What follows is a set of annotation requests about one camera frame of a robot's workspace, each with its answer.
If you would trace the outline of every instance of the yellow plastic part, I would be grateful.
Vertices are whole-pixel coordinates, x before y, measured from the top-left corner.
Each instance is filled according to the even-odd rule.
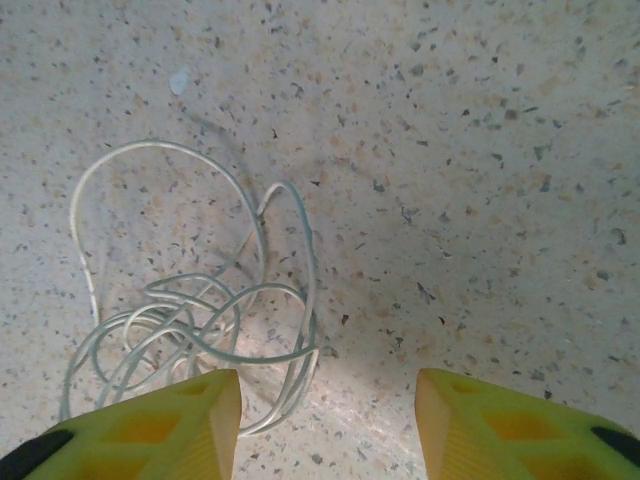
[[[75,434],[28,480],[230,480],[242,410],[216,370],[67,420]]]
[[[631,435],[602,417],[437,369],[418,374],[415,408],[429,480],[640,478],[591,431]]]

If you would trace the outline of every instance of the white speck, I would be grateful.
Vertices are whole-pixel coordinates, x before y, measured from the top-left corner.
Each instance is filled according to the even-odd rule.
[[[187,89],[187,82],[191,76],[189,67],[182,67],[169,78],[169,88],[174,95],[181,95]]]

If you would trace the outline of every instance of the white cable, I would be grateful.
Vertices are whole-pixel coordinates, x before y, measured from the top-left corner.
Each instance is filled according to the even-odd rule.
[[[95,285],[91,271],[89,270],[87,255],[80,235],[78,234],[78,205],[87,181],[100,167],[118,155],[148,147],[182,152],[206,163],[215,171],[222,174],[240,197],[240,202],[249,215],[250,227],[233,253],[215,272],[177,275],[150,283],[143,291],[148,297],[154,299],[153,301],[135,310],[117,313],[108,319],[102,320],[100,318]],[[307,271],[309,272],[309,285],[306,294],[289,285],[265,282],[267,245],[260,223],[269,202],[279,190],[284,190],[292,197],[302,224]],[[101,408],[108,403],[120,401],[122,396],[127,392],[148,387],[153,380],[159,378],[161,375],[166,375],[166,383],[171,384],[174,381],[174,374],[178,367],[181,367],[186,372],[187,377],[190,378],[215,368],[212,363],[212,361],[215,360],[222,362],[221,365],[225,368],[240,365],[275,365],[288,363],[289,365],[280,393],[271,406],[271,409],[254,424],[240,429],[240,436],[264,433],[291,416],[296,407],[302,402],[311,384],[318,358],[318,347],[316,346],[315,338],[316,319],[313,313],[317,288],[311,227],[309,226],[302,200],[290,183],[274,183],[267,190],[262,203],[258,208],[254,208],[249,197],[242,190],[237,180],[216,161],[183,145],[159,140],[145,140],[129,143],[112,150],[95,162],[82,175],[71,199],[69,222],[71,225],[71,237],[78,249],[80,262],[89,288],[95,328],[81,343],[69,362],[64,378],[62,401],[60,404],[60,421],[71,417],[69,396],[73,377],[88,360],[93,366],[98,379],[104,383],[104,387],[95,402],[96,408]],[[259,280],[256,285],[247,287],[239,292],[234,292],[220,280],[220,277],[229,267],[235,265],[237,257],[245,248],[252,235],[255,235],[258,247]],[[204,282],[205,286],[195,295],[171,290],[172,284],[185,280]],[[235,350],[242,321],[251,309],[257,295],[267,290],[287,293],[304,306],[304,313],[300,321],[295,346],[291,353],[276,357],[253,358],[237,355]],[[216,306],[203,300],[203,297],[212,291],[223,296],[225,299],[223,305]],[[209,315],[208,321],[200,327],[195,325],[194,315],[192,313],[195,309],[207,312],[207,315]],[[229,313],[233,314],[233,320],[224,323],[221,319],[225,317],[225,314]],[[131,336],[132,329],[135,329],[137,333],[141,330],[147,331],[148,335],[142,340],[134,340]],[[110,374],[107,374],[100,366],[98,352],[102,340],[117,330],[121,331],[122,343],[128,353],[120,364],[113,369]],[[226,340],[227,337],[230,338],[230,346],[224,351],[218,348],[218,346],[223,340]],[[155,364],[145,355],[154,342],[159,339],[168,341],[174,347],[174,351],[167,360],[160,364]],[[130,385],[132,376],[139,371],[138,367],[140,365],[146,366],[149,373],[138,383]]]

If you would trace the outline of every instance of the terrazzo floor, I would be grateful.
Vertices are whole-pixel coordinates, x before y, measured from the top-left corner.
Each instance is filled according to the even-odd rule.
[[[640,432],[639,79],[636,0],[2,2],[0,455],[55,422],[93,326],[73,188],[150,137],[256,197],[290,180],[314,230],[316,378],[239,441],[234,478],[426,478],[427,366]],[[83,209],[106,309],[239,228],[233,192],[152,157],[108,167]],[[304,283],[276,208],[275,275]]]

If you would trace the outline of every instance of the floor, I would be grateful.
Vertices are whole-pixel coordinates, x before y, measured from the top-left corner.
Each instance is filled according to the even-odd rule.
[[[639,25],[637,0],[3,2],[0,454],[54,423],[92,328],[73,188],[149,137],[256,196],[290,180],[314,230],[316,378],[235,478],[425,478],[427,366],[640,432]],[[225,242],[232,193],[143,157],[84,209],[105,308]]]

